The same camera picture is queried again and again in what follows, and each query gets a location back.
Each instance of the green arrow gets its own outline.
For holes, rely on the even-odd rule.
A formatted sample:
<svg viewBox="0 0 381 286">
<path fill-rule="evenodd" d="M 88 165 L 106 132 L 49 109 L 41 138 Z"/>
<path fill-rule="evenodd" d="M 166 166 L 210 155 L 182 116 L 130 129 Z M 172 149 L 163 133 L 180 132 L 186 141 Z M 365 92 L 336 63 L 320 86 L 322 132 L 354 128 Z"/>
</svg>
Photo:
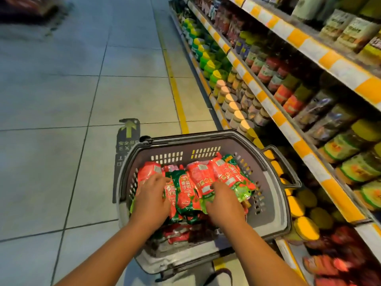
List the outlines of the green arrow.
<svg viewBox="0 0 381 286">
<path fill-rule="evenodd" d="M 131 120 L 127 120 L 121 130 L 123 129 L 126 129 L 126 138 L 131 138 L 132 129 L 136 129 L 136 124 L 134 124 Z"/>
</svg>

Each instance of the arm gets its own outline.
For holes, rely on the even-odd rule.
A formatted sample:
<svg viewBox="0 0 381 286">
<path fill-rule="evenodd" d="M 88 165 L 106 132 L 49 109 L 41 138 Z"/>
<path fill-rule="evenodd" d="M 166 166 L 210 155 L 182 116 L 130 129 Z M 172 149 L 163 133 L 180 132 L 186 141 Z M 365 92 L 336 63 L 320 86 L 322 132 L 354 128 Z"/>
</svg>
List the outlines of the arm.
<svg viewBox="0 0 381 286">
<path fill-rule="evenodd" d="M 166 181 L 160 174 L 151 176 L 135 198 L 128 224 L 56 286 L 114 286 L 136 252 L 169 214 L 171 204 L 162 198 Z"/>
<path fill-rule="evenodd" d="M 269 245 L 248 225 L 241 204 L 226 184 L 213 184 L 215 198 L 206 208 L 233 246 L 250 285 L 306 286 Z"/>
</svg>

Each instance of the shopping basket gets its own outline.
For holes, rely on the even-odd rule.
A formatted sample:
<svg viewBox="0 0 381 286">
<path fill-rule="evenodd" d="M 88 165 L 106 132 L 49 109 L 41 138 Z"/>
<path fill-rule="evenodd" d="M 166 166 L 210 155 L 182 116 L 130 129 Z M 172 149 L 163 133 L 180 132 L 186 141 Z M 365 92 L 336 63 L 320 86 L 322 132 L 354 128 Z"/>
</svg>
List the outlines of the shopping basket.
<svg viewBox="0 0 381 286">
<path fill-rule="evenodd" d="M 271 149 L 284 172 L 289 173 L 292 184 L 283 185 L 278 175 L 264 156 L 263 151 Z M 247 222 L 264 239 L 273 239 L 289 232 L 291 216 L 284 188 L 301 187 L 300 179 L 283 155 L 270 146 L 259 150 L 253 143 L 234 130 L 184 134 L 160 138 L 142 137 L 126 156 L 117 183 L 117 211 L 120 227 L 129 219 L 129 209 L 135 196 L 137 172 L 145 162 L 156 161 L 163 165 L 184 165 L 196 160 L 210 160 L 216 152 L 232 154 L 241 170 L 256 183 L 258 190 L 250 199 L 252 206 Z M 171 276 L 196 265 L 212 261 L 232 253 L 230 243 L 224 235 L 216 240 L 200 244 L 187 242 L 167 244 L 160 251 L 147 243 L 135 256 L 141 268 L 149 273 Z"/>
</svg>

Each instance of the yellow floor line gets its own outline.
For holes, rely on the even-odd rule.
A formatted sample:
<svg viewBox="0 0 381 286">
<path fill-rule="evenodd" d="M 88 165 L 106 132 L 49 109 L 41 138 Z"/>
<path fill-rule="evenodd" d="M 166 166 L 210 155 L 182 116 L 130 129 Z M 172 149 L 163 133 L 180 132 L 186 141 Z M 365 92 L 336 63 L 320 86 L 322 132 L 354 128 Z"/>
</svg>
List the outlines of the yellow floor line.
<svg viewBox="0 0 381 286">
<path fill-rule="evenodd" d="M 188 134 L 189 133 L 188 124 L 187 124 L 187 120 L 185 118 L 184 108 L 183 108 L 183 104 L 181 103 L 179 90 L 177 88 L 177 83 L 176 83 L 176 80 L 173 76 L 171 61 L 169 60 L 169 55 L 168 55 L 167 50 L 165 49 L 162 34 L 161 34 L 159 26 L 157 24 L 156 24 L 156 29 L 157 29 L 157 34 L 159 37 L 160 46 L 162 47 L 164 62 L 165 62 L 165 66 L 167 68 L 168 77 L 169 77 L 169 83 L 170 83 L 171 88 L 172 88 L 172 95 L 173 95 L 174 105 L 175 105 L 176 111 L 177 111 L 177 116 L 179 118 L 181 133 L 182 134 Z"/>
</svg>

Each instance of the tiled floor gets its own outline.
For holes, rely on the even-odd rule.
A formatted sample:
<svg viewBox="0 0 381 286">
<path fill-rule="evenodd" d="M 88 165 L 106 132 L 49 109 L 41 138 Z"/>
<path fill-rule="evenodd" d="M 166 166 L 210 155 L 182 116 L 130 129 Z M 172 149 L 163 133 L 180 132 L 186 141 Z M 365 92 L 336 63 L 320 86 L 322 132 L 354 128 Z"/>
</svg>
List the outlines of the tiled floor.
<svg viewBox="0 0 381 286">
<path fill-rule="evenodd" d="M 168 0 L 71 1 L 52 37 L 0 39 L 0 285 L 52 285 L 118 231 L 119 119 L 181 134 L 159 34 L 189 131 L 216 130 Z"/>
</svg>

